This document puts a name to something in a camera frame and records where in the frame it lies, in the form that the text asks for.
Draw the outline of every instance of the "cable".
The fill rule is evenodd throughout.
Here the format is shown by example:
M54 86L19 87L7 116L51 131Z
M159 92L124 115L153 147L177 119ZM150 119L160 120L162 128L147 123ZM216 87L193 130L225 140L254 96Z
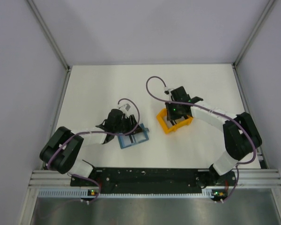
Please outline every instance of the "cable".
M79 176L77 174L72 174L72 177L77 177L77 178L80 178L80 179L91 181L91 182L93 182L94 184L96 184L98 186L98 188L99 188L98 193L96 194L96 196L92 200L89 201L89 203L91 203L91 202L93 203L98 198L99 194L101 193L101 186L95 180L93 180L91 178L82 177L82 176ZM46 219L49 216L51 216L54 212L56 212L57 210L59 210L60 208L64 207L66 204L71 203L71 202L80 202L80 201L81 201L80 199L68 200L68 201L60 204L59 206L57 206L55 209L53 209L50 213L48 213L45 216L41 215L41 210L40 210L40 207L39 207L39 202L37 202L37 214L38 214L38 217L40 219Z
M74 134L74 135L71 136L69 139L67 139L67 140L56 150L56 152L53 154L53 156L49 159L49 162L48 162L48 165L47 165L48 170L51 170L51 163L52 163L53 160L56 158L56 156L59 154L59 152L62 151L62 149L63 149L75 136L78 136L78 135L87 135L87 134L90 134L90 133L92 133L92 134L107 134L107 135L114 135L114 136L126 136L126 135L131 134L133 131L135 131L135 129L138 127L139 122L140 122L140 117L141 117L141 116L140 116L140 111L139 111L138 107L136 106L136 104L135 104L132 100L127 99L127 98L121 98L121 99L118 101L118 104L119 104L122 100L127 100L127 101L131 102L131 103L134 105L134 107L135 107L135 109L136 109L136 111L137 111L138 119L137 119L137 122L136 122L135 127L134 127L131 131L129 131L129 132L125 133L125 134L115 134L115 133L110 133L110 132L106 132L106 131L91 131L91 132L89 132L89 131L84 131L84 132L79 132L79 133L77 133L77 134Z
M249 160L249 161L247 161L247 162L242 162L242 163L241 163L241 162L238 162L237 165L235 166L235 168L236 168L236 170L237 170L237 178L236 178L235 184L234 184L234 186L233 186L233 188L232 188L230 194L222 201L222 203L224 203L225 201L227 201L227 200L231 197L231 195L232 195L233 192L235 191L235 188L236 188L236 186L237 186L237 184L238 184L238 180L239 180L239 169L238 169L238 165L244 165L244 164L252 163L252 162L255 160L255 158L256 158L257 151L256 151L256 148L255 148L255 145L254 145L252 139L250 138L250 136L248 135L248 133L246 132L246 130L245 130L236 120L234 120L233 118L231 118L231 117L229 117L229 116L227 116L227 115L225 115L225 114L222 114L222 113L219 113L219 112L215 112L215 111L211 111L210 109L207 109L207 108L205 108L205 107L203 107L203 106L201 106L201 105L196 105L196 104L193 104L193 103L167 101L167 100L163 100L163 99L161 99L161 98L155 97L155 96L149 91L149 88L148 88L148 83L149 83L149 81L150 81L152 78L157 78L157 79L161 80L162 83L163 83L163 85L164 85L165 87L167 86L166 83L164 82L164 80L163 80L162 78L158 77L158 76L152 76L152 77L150 77L149 79L147 79L147 82L146 82L146 89L147 89L148 94L149 94L152 98L154 98L154 99L156 99L156 100L158 100L158 101L161 101L161 102L165 102L165 103L175 103L175 104L180 104L180 105L195 106L195 107L198 107L198 108L203 109L203 110L205 110L205 111L211 112L211 113L213 113L213 114L215 114L215 115L224 117L224 118L226 118L226 119L232 121L233 123L235 123L235 124L238 126L238 128L243 132L243 134L246 136L246 138L248 139L249 143L251 144L252 149L253 149L253 157L252 157L251 160Z

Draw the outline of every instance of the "orange square frame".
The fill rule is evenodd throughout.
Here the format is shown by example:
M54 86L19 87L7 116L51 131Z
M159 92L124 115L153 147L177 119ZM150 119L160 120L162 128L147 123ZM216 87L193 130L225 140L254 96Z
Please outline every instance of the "orange square frame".
M160 111L160 113L158 113L158 115L156 116L156 118L157 118L159 124L161 125L161 127L163 128L163 131L164 131L166 134L168 134L168 133L170 133L170 132L172 132L172 131L175 132L177 129L179 129L180 127L183 127L183 126L185 126L185 125L190 125L190 123L192 122L192 119L193 119L191 116L187 116L188 119L179 122L178 124L172 126L171 128L168 128L167 124L165 123L165 121L164 121L164 119L163 119L163 118L166 117L166 116L167 116L167 109L165 109L165 108L162 109L162 110Z

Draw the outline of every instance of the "gray wall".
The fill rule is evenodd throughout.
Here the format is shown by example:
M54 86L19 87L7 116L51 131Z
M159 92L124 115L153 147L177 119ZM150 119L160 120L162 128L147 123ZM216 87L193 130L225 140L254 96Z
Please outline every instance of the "gray wall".
M23 0L0 0L0 225L16 224L65 71Z
M269 165L281 173L281 0L239 66Z
M35 0L70 65L233 62L268 0Z

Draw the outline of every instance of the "white tabletop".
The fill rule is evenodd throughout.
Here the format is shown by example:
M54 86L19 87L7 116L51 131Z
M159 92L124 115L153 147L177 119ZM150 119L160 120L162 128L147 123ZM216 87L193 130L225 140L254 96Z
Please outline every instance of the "white tabletop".
M57 127L94 127L116 108L120 98L129 98L140 110L140 122L150 130L147 142L121 149L115 137L108 144L81 149L78 158L105 167L208 168L220 157L225 151L223 133L203 121L193 119L175 133L163 132L156 115L165 105L150 97L145 87L153 75L163 78L169 88L184 86L191 97L201 97L214 107L244 112L230 64L74 66ZM159 80L151 80L149 89L168 99ZM133 106L130 110L137 117ZM260 168L260 164L256 159L239 168Z

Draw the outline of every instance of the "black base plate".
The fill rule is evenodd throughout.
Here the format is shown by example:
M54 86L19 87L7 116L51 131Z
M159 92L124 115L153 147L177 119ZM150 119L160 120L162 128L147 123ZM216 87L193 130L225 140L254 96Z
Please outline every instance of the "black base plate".
M225 175L229 186L233 186L235 174ZM208 170L201 169L160 169L160 168L117 168L96 167L89 178L101 185L102 194L192 194L202 193L202 179L205 186L215 186ZM83 179L71 181L73 187L94 186Z

